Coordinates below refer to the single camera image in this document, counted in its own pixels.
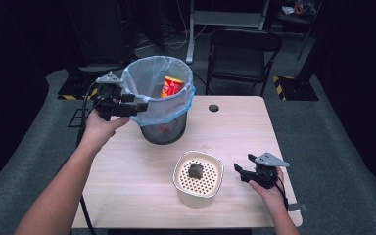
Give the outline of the white desk frame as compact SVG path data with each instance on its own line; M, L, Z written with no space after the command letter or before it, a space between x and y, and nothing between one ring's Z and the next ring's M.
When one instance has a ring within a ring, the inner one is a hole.
M260 13L197 11L195 0L190 0L189 41L185 62L191 64L194 60L195 26L224 26L248 27L263 30L270 0L263 0Z

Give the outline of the translucent blue-rimmed bin bag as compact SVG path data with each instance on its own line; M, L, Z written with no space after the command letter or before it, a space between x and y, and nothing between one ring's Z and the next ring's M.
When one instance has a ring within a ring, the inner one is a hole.
M183 86L177 94L162 98L167 76L181 79ZM121 78L123 93L133 94L135 103L148 103L146 112L132 117L139 126L171 122L191 108L196 93L189 66L169 56L139 59L124 69Z

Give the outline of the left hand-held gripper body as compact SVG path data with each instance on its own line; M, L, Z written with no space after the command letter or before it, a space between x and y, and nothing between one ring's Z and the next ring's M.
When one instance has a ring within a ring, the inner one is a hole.
M127 106L121 103L121 84L122 80L111 72L96 79L97 93L94 98L93 108L106 121L109 121L111 116L129 116Z

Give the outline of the black base with striped tape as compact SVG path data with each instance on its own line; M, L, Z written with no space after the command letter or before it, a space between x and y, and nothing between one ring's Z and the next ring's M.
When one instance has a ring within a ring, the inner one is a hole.
M273 76L272 79L282 101L318 101L310 83L300 82L293 76Z
M90 100L97 94L94 84L97 75L70 75L58 92L58 98L63 100Z

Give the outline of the wet tea leaves clump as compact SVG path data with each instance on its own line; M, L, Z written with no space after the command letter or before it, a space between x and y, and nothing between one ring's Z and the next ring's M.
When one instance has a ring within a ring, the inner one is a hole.
M201 164L192 163L188 169L188 176L195 179L201 179L203 177L204 167Z

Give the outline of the cream strainer container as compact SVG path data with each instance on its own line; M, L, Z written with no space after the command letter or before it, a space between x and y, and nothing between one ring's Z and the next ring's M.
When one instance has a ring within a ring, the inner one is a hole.
M195 179L188 176L190 164L204 167L203 177ZM185 152L177 161L172 181L179 200L192 209L209 206L222 183L224 166L217 157L198 151Z

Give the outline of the red chip can yellow lid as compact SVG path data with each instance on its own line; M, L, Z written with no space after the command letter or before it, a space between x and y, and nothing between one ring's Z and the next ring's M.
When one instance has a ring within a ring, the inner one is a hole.
M161 97L166 98L168 96L177 94L183 88L183 85L183 80L171 76L166 76L164 78L164 85L161 92Z

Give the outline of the black folding chair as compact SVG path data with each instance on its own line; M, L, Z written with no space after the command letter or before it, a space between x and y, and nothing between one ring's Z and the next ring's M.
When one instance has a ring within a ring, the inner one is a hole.
M206 94L212 80L224 79L261 84L264 94L274 59L283 45L270 31L220 28L211 34Z

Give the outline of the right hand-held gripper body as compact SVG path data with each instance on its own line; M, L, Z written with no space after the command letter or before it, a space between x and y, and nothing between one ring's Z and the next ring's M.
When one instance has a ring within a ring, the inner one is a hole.
M277 167L289 167L290 164L277 158L276 156L266 152L259 157L255 162L256 167L256 182L265 189L270 189L275 186L277 181Z

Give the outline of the person's left hand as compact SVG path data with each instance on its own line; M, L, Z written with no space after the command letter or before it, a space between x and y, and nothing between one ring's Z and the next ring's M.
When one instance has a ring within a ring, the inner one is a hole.
M87 117L79 146L88 152L98 153L108 140L116 134L116 130L128 123L128 117L104 120L99 116L97 110L93 110Z

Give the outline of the black mesh trash bin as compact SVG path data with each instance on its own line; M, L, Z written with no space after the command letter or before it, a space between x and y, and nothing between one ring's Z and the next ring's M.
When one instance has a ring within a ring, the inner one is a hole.
M156 145L167 145L179 140L185 132L187 114L184 113L168 123L141 127L144 138Z

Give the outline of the person's right hand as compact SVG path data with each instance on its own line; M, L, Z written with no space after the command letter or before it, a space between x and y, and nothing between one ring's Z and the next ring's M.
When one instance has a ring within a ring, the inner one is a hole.
M263 203L266 206L268 212L285 210L288 212L285 206L285 191L283 186L283 172L280 167L277 167L277 181L275 186L270 189L265 189L253 180L249 181L249 185L262 197Z

